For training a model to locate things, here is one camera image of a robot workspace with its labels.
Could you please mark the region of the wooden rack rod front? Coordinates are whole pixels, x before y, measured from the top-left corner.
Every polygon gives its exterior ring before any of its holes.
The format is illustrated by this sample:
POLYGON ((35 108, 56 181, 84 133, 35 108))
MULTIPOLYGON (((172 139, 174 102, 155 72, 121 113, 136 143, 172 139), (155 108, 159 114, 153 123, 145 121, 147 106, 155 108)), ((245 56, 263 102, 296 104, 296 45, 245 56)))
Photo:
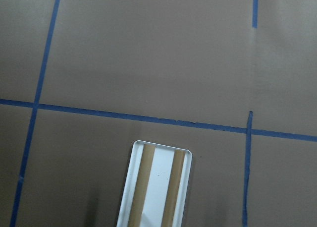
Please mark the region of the wooden rack rod front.
POLYGON ((131 205, 128 226, 139 227, 142 218, 142 212, 147 193, 149 177, 151 173, 153 158, 154 158, 155 146, 145 144, 143 146, 141 162, 139 166, 135 192, 131 205))

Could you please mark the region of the wooden rack rod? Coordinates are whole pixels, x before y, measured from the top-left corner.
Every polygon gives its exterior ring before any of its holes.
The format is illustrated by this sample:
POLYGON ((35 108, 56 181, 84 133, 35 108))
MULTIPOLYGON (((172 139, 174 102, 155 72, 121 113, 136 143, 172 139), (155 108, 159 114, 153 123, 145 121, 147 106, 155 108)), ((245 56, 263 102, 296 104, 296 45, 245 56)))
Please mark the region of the wooden rack rod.
POLYGON ((175 150, 162 217, 162 227, 171 227, 173 225, 184 159, 185 152, 181 150, 175 150))
POLYGON ((154 158, 155 146, 145 144, 143 146, 141 162, 139 166, 135 192, 131 205, 128 226, 139 227, 142 218, 142 212, 147 193, 149 177, 151 173, 153 158, 154 158))

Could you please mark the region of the wooden rack rod back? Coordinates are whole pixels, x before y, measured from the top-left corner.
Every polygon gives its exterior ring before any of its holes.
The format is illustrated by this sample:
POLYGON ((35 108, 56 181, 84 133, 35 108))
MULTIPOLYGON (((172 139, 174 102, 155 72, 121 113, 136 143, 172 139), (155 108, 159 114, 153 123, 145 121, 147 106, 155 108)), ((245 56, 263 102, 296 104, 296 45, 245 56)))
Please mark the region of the wooden rack rod back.
POLYGON ((173 225, 184 159, 185 152, 181 150, 175 150, 162 217, 162 227, 171 227, 173 225))

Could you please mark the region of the white rack tray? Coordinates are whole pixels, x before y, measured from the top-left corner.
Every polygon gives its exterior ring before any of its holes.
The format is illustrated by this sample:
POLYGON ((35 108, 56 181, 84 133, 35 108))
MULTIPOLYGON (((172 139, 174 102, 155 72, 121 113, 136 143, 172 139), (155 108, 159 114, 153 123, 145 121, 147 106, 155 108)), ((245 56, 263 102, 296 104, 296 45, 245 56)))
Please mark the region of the white rack tray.
POLYGON ((187 187, 192 163, 192 153, 186 149, 180 149, 141 140, 135 141, 132 147, 132 153, 116 225, 118 227, 128 227, 129 215, 135 192, 143 146, 145 144, 154 145, 155 152, 140 227, 161 227, 174 152, 175 150, 181 150, 185 152, 185 159, 172 225, 172 227, 180 227, 182 225, 185 208, 187 187))

